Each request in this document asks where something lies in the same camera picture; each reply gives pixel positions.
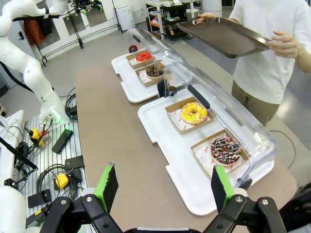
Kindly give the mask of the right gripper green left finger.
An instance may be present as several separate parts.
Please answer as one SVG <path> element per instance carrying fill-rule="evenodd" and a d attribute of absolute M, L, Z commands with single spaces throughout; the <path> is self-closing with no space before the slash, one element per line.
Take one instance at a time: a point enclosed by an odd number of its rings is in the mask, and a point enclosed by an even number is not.
<path fill-rule="evenodd" d="M 106 166 L 93 193 L 76 200 L 58 197 L 43 223 L 43 233 L 78 233 L 82 225 L 92 225 L 96 233 L 122 233 L 110 215 L 119 187 L 115 165 Z"/>

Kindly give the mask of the chocolate donut with coloured sprinkles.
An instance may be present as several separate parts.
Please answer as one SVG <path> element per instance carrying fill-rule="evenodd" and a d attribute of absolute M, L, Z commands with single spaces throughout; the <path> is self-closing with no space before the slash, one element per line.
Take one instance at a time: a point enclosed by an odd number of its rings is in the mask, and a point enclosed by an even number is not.
<path fill-rule="evenodd" d="M 232 166 L 241 158 L 241 147 L 231 137 L 215 139 L 210 146 L 211 158 L 222 166 Z"/>

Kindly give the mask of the cardboard box of sprinkle donut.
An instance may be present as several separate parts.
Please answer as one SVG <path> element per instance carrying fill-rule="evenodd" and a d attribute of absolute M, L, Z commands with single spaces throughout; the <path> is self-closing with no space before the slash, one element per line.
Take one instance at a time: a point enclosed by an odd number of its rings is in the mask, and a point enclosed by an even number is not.
<path fill-rule="evenodd" d="M 238 175 L 249 167 L 248 156 L 240 142 L 226 130 L 221 130 L 191 147 L 194 158 L 209 176 L 215 165 L 222 166 L 227 174 Z"/>

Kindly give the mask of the yellow sprinkle donut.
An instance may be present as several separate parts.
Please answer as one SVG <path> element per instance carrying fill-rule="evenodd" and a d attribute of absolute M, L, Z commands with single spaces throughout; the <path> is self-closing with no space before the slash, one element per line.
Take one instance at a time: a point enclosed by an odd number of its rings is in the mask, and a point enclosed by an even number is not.
<path fill-rule="evenodd" d="M 182 119 L 189 124 L 200 124 L 207 117 L 207 109 L 198 102 L 189 102 L 181 109 Z"/>

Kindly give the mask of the cardboard box of yellow donut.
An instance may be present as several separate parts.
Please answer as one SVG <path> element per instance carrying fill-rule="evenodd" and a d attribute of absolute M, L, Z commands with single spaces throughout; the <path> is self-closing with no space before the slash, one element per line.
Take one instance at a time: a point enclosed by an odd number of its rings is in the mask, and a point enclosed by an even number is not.
<path fill-rule="evenodd" d="M 172 104 L 172 105 L 166 107 L 165 110 L 166 110 L 167 113 L 168 113 L 168 112 L 173 112 L 173 111 L 175 111 L 175 110 L 177 110 L 177 109 L 182 109 L 182 107 L 183 107 L 184 105 L 186 105 L 187 103 L 189 103 L 189 102 L 198 102 L 198 103 L 200 103 L 200 102 L 199 102 L 198 100 L 196 100 L 194 97 L 191 97 L 191 98 L 182 100 L 182 101 L 180 101 L 180 102 L 177 102 L 177 103 L 175 103 L 175 104 Z M 210 120 L 208 123 L 212 123 L 212 122 L 214 121 L 213 115 L 212 115 L 209 111 L 207 111 L 207 116 L 209 116 L 209 117 L 211 118 L 211 120 Z M 193 131 L 193 130 L 195 130 L 195 129 L 201 127 L 201 126 L 204 126 L 204 125 L 200 125 L 200 126 L 197 126 L 197 127 L 192 128 L 192 129 L 186 130 L 185 133 L 188 133 L 188 132 L 190 132 L 190 131 Z"/>

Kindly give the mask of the dark brown serving tray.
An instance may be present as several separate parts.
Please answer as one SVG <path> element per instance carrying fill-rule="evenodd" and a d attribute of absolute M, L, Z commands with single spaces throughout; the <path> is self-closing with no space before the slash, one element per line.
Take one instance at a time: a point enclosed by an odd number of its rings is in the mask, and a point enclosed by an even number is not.
<path fill-rule="evenodd" d="M 199 39 L 227 58 L 238 58 L 269 49 L 270 39 L 223 17 L 193 24 L 193 18 L 177 23 L 183 32 Z"/>

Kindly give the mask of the cardboard box of red donut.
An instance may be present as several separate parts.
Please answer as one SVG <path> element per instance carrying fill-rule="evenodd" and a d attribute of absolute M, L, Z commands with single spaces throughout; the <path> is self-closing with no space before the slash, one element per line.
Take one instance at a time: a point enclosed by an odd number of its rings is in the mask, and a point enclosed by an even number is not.
<path fill-rule="evenodd" d="M 131 53 L 126 56 L 126 59 L 133 69 L 138 69 L 147 65 L 151 65 L 155 62 L 154 57 L 147 50 L 141 50 Z"/>

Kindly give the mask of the person's right hand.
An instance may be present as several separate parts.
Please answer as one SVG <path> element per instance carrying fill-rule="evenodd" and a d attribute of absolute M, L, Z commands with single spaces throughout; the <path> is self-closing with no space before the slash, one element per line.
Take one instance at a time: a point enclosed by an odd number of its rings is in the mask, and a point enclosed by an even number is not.
<path fill-rule="evenodd" d="M 195 20 L 195 24 L 206 23 L 208 19 L 215 18 L 215 15 L 212 13 L 204 13 L 198 15 L 198 18 Z"/>

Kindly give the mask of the grey panel on stand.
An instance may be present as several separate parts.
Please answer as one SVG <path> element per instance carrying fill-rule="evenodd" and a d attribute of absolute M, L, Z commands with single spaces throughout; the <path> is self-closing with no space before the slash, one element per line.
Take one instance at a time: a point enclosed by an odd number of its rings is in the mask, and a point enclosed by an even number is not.
<path fill-rule="evenodd" d="M 90 27 L 94 27 L 104 22 L 107 22 L 107 18 L 103 9 L 99 10 L 97 8 L 90 8 L 87 10 L 86 16 Z"/>
<path fill-rule="evenodd" d="M 76 32 L 81 32 L 86 29 L 80 13 L 72 13 L 63 17 L 65 27 L 69 35 L 74 35 Z"/>

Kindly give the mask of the printed paper liner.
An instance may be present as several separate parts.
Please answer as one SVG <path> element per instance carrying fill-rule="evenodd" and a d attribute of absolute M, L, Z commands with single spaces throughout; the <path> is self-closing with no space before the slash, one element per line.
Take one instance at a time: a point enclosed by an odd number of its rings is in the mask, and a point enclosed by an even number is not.
<path fill-rule="evenodd" d="M 208 123 L 211 120 L 211 118 L 207 116 L 207 118 L 200 124 L 186 123 L 181 117 L 181 109 L 177 109 L 173 112 L 168 112 L 168 116 L 172 120 L 173 124 L 177 127 L 177 129 L 183 133 L 185 133 L 186 130 L 192 129 L 200 125 L 204 125 L 205 123 Z"/>
<path fill-rule="evenodd" d="M 146 65 L 149 65 L 150 63 L 152 63 L 152 59 L 150 59 L 149 61 L 146 61 L 146 62 L 142 62 L 142 63 L 138 63 L 136 61 L 136 58 L 134 59 L 131 59 L 131 60 L 128 60 L 129 64 L 132 66 L 132 68 L 134 69 L 137 69 L 139 67 L 143 67 L 143 66 L 146 66 Z"/>
<path fill-rule="evenodd" d="M 146 70 L 142 70 L 138 72 L 138 77 L 140 79 L 140 81 L 145 85 L 145 86 L 151 86 L 153 84 L 156 84 L 158 81 L 162 80 L 164 78 L 160 78 L 160 79 L 149 79 L 147 74 L 146 74 Z"/>
<path fill-rule="evenodd" d="M 213 167 L 216 163 L 212 160 L 211 151 L 210 151 L 210 143 L 204 142 L 192 149 L 194 157 L 197 159 L 198 164 L 201 166 L 204 172 L 208 175 L 212 175 Z M 224 169 L 226 173 L 232 172 L 234 169 L 238 168 L 245 162 L 244 159 L 240 158 L 234 165 L 225 166 Z"/>

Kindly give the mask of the black power brick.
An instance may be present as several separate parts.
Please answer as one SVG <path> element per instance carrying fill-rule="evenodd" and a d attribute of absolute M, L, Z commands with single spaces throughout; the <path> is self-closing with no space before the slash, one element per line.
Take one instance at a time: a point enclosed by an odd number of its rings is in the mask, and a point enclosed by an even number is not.
<path fill-rule="evenodd" d="M 68 143 L 68 141 L 72 137 L 72 135 L 73 135 L 73 131 L 64 129 L 60 137 L 57 139 L 56 143 L 53 145 L 52 151 L 54 153 L 60 154 L 62 149 L 65 147 L 65 145 Z"/>

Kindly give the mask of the clear cover over glazed donuts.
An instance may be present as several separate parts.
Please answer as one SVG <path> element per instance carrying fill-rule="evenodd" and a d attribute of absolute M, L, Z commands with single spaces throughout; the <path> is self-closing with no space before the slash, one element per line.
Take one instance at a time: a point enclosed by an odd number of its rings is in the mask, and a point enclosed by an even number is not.
<path fill-rule="evenodd" d="M 155 59 L 153 64 L 162 63 L 165 67 L 175 63 L 185 62 L 185 59 L 176 51 L 146 30 L 140 28 L 129 29 L 126 35 L 129 42 L 129 54 L 147 50 Z M 164 70 L 164 74 L 170 76 L 169 71 Z"/>

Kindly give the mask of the black plug with yellow label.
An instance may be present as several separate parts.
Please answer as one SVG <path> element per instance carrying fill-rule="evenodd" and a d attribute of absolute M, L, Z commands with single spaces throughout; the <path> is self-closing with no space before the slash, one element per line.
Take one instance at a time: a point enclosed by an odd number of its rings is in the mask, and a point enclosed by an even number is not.
<path fill-rule="evenodd" d="M 38 226 L 41 222 L 43 222 L 51 206 L 52 206 L 52 203 L 46 204 L 40 210 L 38 210 L 37 212 L 35 212 L 34 214 L 26 218 L 26 228 Z"/>

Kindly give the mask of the black rod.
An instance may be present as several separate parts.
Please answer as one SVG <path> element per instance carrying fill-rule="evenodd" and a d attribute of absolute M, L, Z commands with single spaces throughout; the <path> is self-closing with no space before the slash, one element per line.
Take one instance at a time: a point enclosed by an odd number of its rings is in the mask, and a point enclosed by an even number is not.
<path fill-rule="evenodd" d="M 19 160 L 23 163 L 36 170 L 38 167 L 32 163 L 29 159 L 23 156 L 20 152 L 18 152 L 15 148 L 13 148 L 10 144 L 8 144 L 2 137 L 0 137 L 0 143 L 2 143 L 11 153 L 13 153 Z"/>

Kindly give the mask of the aluminium slatted base plate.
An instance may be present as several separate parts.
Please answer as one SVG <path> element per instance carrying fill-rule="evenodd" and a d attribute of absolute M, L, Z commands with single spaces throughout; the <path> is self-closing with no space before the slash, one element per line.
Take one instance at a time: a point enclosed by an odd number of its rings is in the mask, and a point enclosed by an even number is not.
<path fill-rule="evenodd" d="M 57 154 L 52 151 L 52 147 L 56 143 L 57 139 L 60 137 L 62 132 L 65 130 L 73 131 L 73 135 L 69 139 L 68 143 L 62 149 L 60 154 Z M 19 188 L 21 189 L 21 193 L 25 198 L 25 213 L 26 217 L 31 216 L 35 212 L 39 211 L 43 206 L 35 206 L 30 208 L 28 206 L 28 197 L 36 194 L 36 183 L 39 175 L 51 167 L 52 165 L 62 164 L 65 165 L 65 161 L 74 157 L 78 157 L 82 155 L 81 143 L 79 137 L 79 128 L 77 121 L 67 122 L 57 128 L 50 128 L 47 135 L 44 137 L 44 145 L 42 148 L 38 148 L 34 150 L 34 152 L 28 156 L 29 160 L 37 165 L 38 170 L 33 172 L 26 182 L 22 182 Z M 59 191 L 54 189 L 54 179 L 60 173 L 65 172 L 64 170 L 58 168 L 49 172 L 42 183 L 42 190 L 49 189 L 51 193 L 51 198 L 54 200 L 56 197 L 73 197 L 77 199 L 83 190 L 88 187 L 86 180 L 86 173 L 84 168 L 81 168 L 82 181 L 77 184 L 77 189 L 73 189 L 68 184 L 64 189 Z"/>

